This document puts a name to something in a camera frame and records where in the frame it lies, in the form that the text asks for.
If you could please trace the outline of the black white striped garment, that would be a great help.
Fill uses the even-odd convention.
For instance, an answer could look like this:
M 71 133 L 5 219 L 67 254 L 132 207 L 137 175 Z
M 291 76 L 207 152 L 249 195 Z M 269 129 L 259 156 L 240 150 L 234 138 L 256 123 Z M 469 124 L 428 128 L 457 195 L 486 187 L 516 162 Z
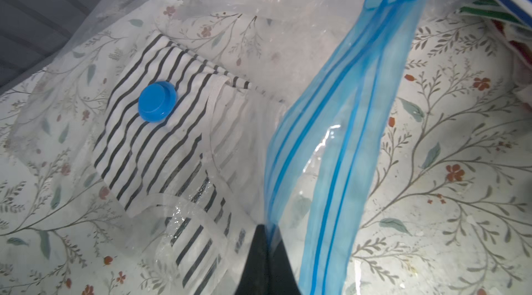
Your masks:
M 166 81 L 170 115 L 144 121 L 141 92 Z M 112 89 L 93 163 L 130 223 L 154 288 L 232 294 L 263 217 L 263 159 L 285 102 L 153 33 Z

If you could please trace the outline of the red white striped tank top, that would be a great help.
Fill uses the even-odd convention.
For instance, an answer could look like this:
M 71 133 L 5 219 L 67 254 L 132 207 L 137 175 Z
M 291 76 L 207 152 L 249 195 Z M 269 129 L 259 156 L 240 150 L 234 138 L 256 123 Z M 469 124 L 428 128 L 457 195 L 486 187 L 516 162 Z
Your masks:
M 495 36 L 513 54 L 513 93 L 531 110 L 531 30 L 495 19 L 489 19 L 488 23 Z

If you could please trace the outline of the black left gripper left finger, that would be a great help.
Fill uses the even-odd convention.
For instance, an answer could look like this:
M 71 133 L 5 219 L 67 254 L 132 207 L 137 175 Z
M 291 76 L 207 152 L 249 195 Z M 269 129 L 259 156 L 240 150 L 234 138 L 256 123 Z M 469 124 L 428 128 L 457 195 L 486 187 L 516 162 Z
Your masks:
M 266 234 L 264 225 L 256 227 L 241 281 L 234 294 L 266 294 Z

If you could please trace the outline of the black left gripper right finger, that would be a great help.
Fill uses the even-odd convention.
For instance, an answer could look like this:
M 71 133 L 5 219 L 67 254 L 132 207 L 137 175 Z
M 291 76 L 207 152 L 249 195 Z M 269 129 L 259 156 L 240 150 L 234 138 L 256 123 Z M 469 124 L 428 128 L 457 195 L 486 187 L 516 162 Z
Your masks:
M 270 250 L 268 260 L 269 279 L 267 294 L 300 295 L 297 282 L 282 239 Z

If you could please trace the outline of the green white striped garment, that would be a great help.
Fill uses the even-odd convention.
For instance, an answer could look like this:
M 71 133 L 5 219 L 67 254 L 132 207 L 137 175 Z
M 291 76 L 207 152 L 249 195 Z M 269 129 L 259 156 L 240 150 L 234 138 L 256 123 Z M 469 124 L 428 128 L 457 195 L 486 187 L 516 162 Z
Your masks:
M 531 30 L 531 27 L 522 23 L 514 14 L 499 5 L 495 0 L 476 0 L 458 8 L 457 15 L 478 16 L 486 19 L 497 20 L 513 24 L 524 29 Z

